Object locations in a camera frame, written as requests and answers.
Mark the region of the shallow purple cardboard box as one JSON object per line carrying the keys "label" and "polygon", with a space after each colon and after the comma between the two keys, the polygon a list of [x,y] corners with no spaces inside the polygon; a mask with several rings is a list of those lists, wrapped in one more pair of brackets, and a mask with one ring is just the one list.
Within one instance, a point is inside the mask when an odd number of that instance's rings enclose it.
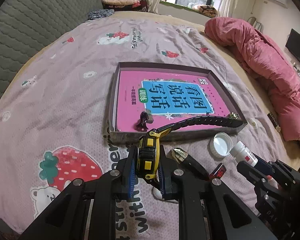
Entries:
{"label": "shallow purple cardboard box", "polygon": [[182,66],[177,64],[167,63],[153,63],[153,62],[120,62],[116,68],[113,84],[111,87],[111,96],[109,102],[109,133],[113,142],[137,142],[139,137],[150,131],[146,132],[120,132],[116,129],[116,111],[117,111],[117,95],[119,88],[119,78],[121,71],[139,70],[139,71],[155,71],[155,72],[171,72],[180,74],[194,74],[199,76],[208,76],[212,78],[212,84],[217,89],[222,99],[228,106],[230,113],[237,113],[243,125],[238,128],[221,127],[221,126],[210,126],[210,125],[194,125],[181,128],[173,131],[163,139],[165,141],[179,141],[179,140],[193,140],[202,139],[204,137],[210,137],[219,132],[225,132],[227,134],[236,134],[241,131],[246,125],[247,120],[240,110],[238,104],[231,96],[230,92],[222,84],[216,74],[213,71],[203,68],[196,68],[190,66]]}

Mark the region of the red black lighter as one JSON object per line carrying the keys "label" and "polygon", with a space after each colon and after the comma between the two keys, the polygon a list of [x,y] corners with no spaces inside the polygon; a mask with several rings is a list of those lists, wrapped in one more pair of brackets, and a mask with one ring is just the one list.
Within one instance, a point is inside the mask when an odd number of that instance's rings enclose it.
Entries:
{"label": "red black lighter", "polygon": [[214,179],[218,178],[221,179],[222,176],[226,173],[226,167],[223,163],[219,163],[217,167],[210,173],[209,178]]}

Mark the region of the grey quilted headboard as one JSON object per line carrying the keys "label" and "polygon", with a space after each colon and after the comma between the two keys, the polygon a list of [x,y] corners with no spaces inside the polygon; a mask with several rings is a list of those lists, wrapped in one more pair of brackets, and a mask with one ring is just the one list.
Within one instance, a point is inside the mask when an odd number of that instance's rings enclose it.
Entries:
{"label": "grey quilted headboard", "polygon": [[101,8],[101,0],[4,0],[0,6],[0,99],[31,57]]}

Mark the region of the dark patterned cloth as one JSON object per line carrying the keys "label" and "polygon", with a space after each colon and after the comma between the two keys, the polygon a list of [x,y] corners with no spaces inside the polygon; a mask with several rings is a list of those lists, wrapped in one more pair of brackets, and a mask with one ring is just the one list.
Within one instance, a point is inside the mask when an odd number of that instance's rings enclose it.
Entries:
{"label": "dark patterned cloth", "polygon": [[89,12],[88,20],[96,20],[100,18],[107,18],[113,15],[115,11],[113,9],[97,9]]}

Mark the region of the small dark figurine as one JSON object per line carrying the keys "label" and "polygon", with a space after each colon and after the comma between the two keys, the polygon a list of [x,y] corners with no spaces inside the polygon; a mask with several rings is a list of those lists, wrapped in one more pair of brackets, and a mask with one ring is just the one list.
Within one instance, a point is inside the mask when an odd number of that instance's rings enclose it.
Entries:
{"label": "small dark figurine", "polygon": [[143,111],[140,114],[140,120],[135,125],[135,129],[139,132],[146,132],[148,130],[147,124],[152,124],[153,118],[147,112]]}

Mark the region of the white pill bottle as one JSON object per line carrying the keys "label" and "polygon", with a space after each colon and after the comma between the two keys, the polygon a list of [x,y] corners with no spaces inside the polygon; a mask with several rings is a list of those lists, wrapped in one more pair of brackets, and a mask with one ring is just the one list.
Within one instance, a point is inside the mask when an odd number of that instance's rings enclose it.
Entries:
{"label": "white pill bottle", "polygon": [[258,162],[258,159],[255,157],[253,152],[251,152],[251,150],[249,150],[249,148],[247,148],[241,141],[238,141],[237,144],[230,150],[230,154],[238,163],[240,161],[245,161],[250,166],[254,167]]}

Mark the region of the pink quilt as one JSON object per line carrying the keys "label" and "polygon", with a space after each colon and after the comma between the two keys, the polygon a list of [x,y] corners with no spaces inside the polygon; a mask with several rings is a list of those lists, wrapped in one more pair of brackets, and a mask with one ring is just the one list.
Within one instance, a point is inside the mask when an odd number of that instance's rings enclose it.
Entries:
{"label": "pink quilt", "polygon": [[267,91],[283,138],[300,142],[300,78],[278,45],[248,22],[217,17],[205,24],[205,34],[228,48],[241,67]]}

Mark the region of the gold metal knob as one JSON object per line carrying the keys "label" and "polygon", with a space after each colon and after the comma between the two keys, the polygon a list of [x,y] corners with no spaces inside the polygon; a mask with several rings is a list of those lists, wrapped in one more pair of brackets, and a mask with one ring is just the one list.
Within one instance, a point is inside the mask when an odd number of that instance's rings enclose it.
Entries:
{"label": "gold metal knob", "polygon": [[226,117],[231,120],[241,120],[240,116],[234,112],[229,113]]}

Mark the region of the white bottle cap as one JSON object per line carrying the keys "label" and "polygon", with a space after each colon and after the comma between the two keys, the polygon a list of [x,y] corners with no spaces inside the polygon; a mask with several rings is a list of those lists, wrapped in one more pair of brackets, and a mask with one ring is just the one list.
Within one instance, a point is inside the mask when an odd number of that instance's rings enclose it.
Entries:
{"label": "white bottle cap", "polygon": [[217,133],[209,143],[210,151],[216,158],[225,158],[232,149],[232,139],[226,133]]}

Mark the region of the brown patterned blanket on sill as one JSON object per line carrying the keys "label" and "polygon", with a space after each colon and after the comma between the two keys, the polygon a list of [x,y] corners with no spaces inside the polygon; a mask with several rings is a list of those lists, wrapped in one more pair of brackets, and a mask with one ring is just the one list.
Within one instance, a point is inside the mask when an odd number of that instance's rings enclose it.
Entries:
{"label": "brown patterned blanket on sill", "polygon": [[195,4],[191,7],[191,9],[209,18],[214,18],[217,16],[217,10],[210,5]]}

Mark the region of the yellow black wrist watch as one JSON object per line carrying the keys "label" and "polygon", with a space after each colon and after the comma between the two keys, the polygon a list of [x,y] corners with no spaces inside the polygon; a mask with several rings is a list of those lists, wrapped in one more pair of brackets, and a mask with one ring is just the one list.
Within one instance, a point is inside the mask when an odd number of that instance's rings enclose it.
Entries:
{"label": "yellow black wrist watch", "polygon": [[243,120],[241,120],[239,117],[234,117],[231,115],[227,117],[201,115],[161,126],[159,128],[151,129],[139,140],[136,175],[144,179],[153,187],[160,189],[160,180],[157,178],[160,159],[160,139],[173,131],[194,125],[238,128],[243,125]]}

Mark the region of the black gold faceted bottle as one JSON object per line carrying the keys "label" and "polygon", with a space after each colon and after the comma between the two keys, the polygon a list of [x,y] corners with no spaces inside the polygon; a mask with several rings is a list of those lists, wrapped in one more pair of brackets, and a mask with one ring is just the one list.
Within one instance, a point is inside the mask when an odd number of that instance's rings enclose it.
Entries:
{"label": "black gold faceted bottle", "polygon": [[189,170],[196,178],[204,181],[210,179],[207,170],[186,151],[181,148],[172,148],[171,155],[182,167]]}

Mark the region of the strawberry bear bed sheet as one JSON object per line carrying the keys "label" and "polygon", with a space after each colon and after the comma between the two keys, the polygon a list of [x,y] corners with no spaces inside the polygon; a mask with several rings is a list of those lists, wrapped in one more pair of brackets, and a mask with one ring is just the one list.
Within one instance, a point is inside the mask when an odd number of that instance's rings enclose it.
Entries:
{"label": "strawberry bear bed sheet", "polygon": [[128,153],[108,133],[119,62],[213,71],[248,120],[232,141],[265,160],[289,161],[262,105],[196,28],[109,17],[79,25],[23,67],[0,100],[0,219],[22,233],[73,180],[96,179]]}

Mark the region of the pink blue workbook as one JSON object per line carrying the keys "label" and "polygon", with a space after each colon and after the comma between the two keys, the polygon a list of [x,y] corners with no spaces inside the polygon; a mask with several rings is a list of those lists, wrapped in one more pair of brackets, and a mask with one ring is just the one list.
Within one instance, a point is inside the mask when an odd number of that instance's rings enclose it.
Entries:
{"label": "pink blue workbook", "polygon": [[135,132],[140,114],[147,112],[149,129],[192,116],[226,117],[230,110],[212,78],[155,71],[121,71],[117,95],[116,129]]}

